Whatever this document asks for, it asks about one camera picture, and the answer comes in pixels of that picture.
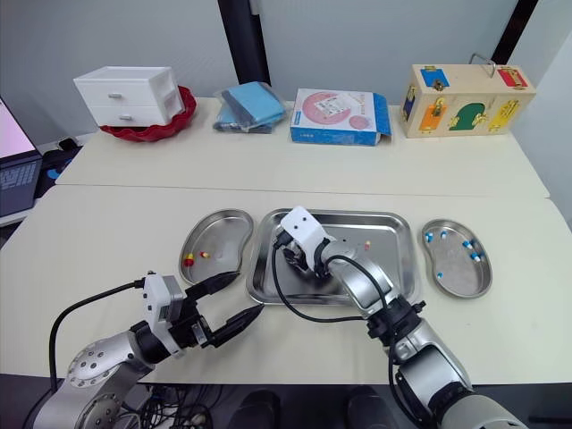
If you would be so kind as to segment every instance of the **blue and white box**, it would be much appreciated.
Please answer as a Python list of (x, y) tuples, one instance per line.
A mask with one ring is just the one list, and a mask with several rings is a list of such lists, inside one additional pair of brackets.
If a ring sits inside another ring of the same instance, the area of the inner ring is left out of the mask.
[(391, 135), (387, 101), (372, 92), (300, 88), (290, 135), (304, 143), (375, 146)]

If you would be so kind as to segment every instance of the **laptop screen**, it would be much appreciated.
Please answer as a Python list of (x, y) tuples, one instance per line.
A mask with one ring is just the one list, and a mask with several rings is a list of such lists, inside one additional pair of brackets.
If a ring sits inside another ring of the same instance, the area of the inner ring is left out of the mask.
[(34, 150), (34, 145), (0, 99), (0, 158)]

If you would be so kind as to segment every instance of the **gray wall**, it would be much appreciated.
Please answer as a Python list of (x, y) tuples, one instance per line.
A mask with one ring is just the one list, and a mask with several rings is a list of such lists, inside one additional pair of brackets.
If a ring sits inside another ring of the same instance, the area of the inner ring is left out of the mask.
[(0, 0), (0, 94), (36, 144), (96, 129), (72, 79), (170, 65), (198, 96), (237, 84), (215, 0)]
[(273, 87), (354, 89), (397, 104), (413, 63), (491, 56), (517, 0), (258, 0)]
[[(572, 70), (572, 10), (568, 13), (568, 37), (543, 71), (537, 95), (517, 119), (513, 132), (572, 229), (572, 85), (566, 83)], [(553, 48), (552, 43), (546, 49)], [(536, 52), (535, 44), (530, 47)]]

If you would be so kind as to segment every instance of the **laptop keyboard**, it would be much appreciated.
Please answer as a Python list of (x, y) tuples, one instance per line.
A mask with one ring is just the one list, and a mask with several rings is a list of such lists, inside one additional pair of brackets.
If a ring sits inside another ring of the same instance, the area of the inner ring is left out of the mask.
[(16, 186), (27, 185), (34, 179), (34, 172), (38, 163), (18, 165), (0, 172), (0, 189), (7, 190)]

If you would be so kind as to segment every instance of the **stainless steel tray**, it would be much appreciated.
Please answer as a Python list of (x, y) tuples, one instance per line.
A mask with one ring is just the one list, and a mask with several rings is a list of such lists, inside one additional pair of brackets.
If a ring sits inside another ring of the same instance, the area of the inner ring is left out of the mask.
[(429, 259), (429, 277), (438, 287), (459, 298), (477, 298), (491, 288), (489, 258), (467, 227), (438, 219), (423, 228), (421, 240)]
[[(252, 235), (254, 223), (246, 212), (226, 209), (210, 214), (190, 232), (179, 256), (179, 271), (190, 284), (202, 282), (215, 274), (239, 271), (242, 251)], [(201, 257), (206, 252), (209, 257)], [(192, 253), (193, 266), (185, 266), (185, 256)]]
[[(247, 279), (250, 296), (265, 304), (280, 304), (272, 278), (270, 255), (272, 243), (280, 231), (280, 220), (290, 211), (275, 210), (260, 223), (254, 247), (252, 267)], [(379, 263), (406, 299), (416, 287), (416, 263), (411, 231), (404, 219), (392, 213), (309, 211), (332, 236), (350, 246), (364, 248)], [(276, 255), (276, 272), (284, 295), (292, 303), (348, 305), (349, 297), (334, 279), (320, 281), (313, 274), (303, 274), (288, 265), (284, 254)]]

